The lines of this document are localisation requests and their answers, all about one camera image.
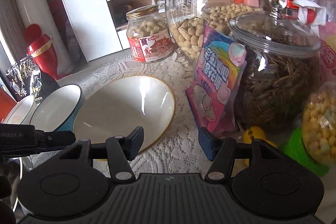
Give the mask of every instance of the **blue bowl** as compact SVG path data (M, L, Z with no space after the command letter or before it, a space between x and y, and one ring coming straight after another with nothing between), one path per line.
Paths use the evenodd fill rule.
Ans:
M30 124L44 132L73 131L83 100L79 85L65 85L44 99L31 117Z

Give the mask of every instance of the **white tissue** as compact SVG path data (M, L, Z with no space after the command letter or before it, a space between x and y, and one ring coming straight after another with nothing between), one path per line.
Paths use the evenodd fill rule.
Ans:
M310 0L293 0L293 4L299 7L298 20L303 24L307 23L308 9L315 10L316 16L310 27L311 30L319 37L319 25L325 26L326 24L327 8Z

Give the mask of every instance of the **black snack bag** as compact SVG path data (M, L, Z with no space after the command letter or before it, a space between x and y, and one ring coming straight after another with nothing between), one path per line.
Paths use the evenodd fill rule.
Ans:
M58 83L40 70L32 56L27 56L6 70L6 77L14 91L16 100L34 95L37 104L59 89Z

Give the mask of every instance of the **floor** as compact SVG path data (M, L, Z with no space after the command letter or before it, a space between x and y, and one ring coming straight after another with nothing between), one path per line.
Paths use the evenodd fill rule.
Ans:
M86 62L86 60L79 61L70 74L77 73L81 70L87 69L87 68L95 66L95 65L108 63L110 61L113 61L115 59L118 59L120 57L123 57L125 55L129 55L129 54L132 54L132 51L131 51L130 48L128 48L126 50L122 50L122 51L119 51L119 52L114 52L112 54L102 56L102 57L97 58L95 60L91 60L90 62Z

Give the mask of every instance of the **glass jar lid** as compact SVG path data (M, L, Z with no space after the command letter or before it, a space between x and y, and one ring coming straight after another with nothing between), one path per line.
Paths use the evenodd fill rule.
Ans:
M270 12L248 12L230 20L233 37L250 47L296 57L309 57L319 50L320 40L298 20L283 17L287 0L268 0Z
M148 5L148 6L143 6L140 8L136 8L134 10L131 10L129 12L126 13L126 18L127 20L130 19L137 19L139 17L143 17L155 12L158 12L158 6L157 5Z

